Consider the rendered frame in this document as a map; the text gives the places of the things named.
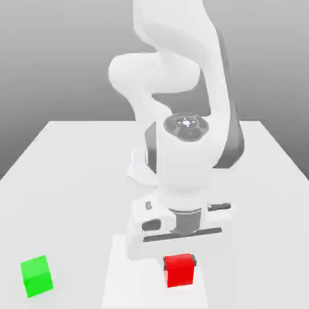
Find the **small red cube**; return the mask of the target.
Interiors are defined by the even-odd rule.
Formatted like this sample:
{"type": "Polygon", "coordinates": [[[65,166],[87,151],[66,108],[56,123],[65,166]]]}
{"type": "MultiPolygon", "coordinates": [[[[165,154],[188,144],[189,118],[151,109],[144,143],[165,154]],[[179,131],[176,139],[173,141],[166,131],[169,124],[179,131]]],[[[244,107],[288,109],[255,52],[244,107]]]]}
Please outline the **small red cube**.
{"type": "Polygon", "coordinates": [[[167,287],[191,285],[193,283],[194,268],[197,264],[193,254],[165,256],[164,273],[167,287]]]}

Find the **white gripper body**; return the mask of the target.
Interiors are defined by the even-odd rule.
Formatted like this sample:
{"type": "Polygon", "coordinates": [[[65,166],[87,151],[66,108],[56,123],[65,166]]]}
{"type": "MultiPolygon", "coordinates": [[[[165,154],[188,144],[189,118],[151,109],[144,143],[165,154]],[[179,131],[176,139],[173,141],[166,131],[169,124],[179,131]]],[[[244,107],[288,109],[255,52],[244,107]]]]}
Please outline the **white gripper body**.
{"type": "Polygon", "coordinates": [[[153,217],[127,225],[127,257],[142,260],[190,253],[201,255],[230,229],[232,217],[153,217]]]}

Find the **small green cube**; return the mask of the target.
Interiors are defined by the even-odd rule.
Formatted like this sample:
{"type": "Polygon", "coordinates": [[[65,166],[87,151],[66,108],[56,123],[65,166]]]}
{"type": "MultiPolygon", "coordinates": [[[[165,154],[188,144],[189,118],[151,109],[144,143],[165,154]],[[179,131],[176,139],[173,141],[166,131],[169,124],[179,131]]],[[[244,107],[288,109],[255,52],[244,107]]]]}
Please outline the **small green cube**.
{"type": "Polygon", "coordinates": [[[28,298],[53,289],[51,271],[45,255],[21,262],[21,272],[28,298]]]}

